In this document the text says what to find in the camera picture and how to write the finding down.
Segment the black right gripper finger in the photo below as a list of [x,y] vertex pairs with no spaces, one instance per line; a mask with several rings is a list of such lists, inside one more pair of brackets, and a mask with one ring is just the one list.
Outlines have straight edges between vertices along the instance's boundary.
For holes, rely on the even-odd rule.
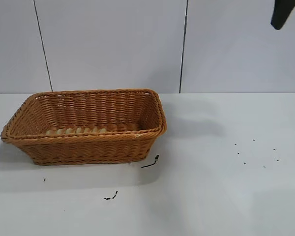
[[280,30],[295,7],[295,0],[275,0],[271,25]]

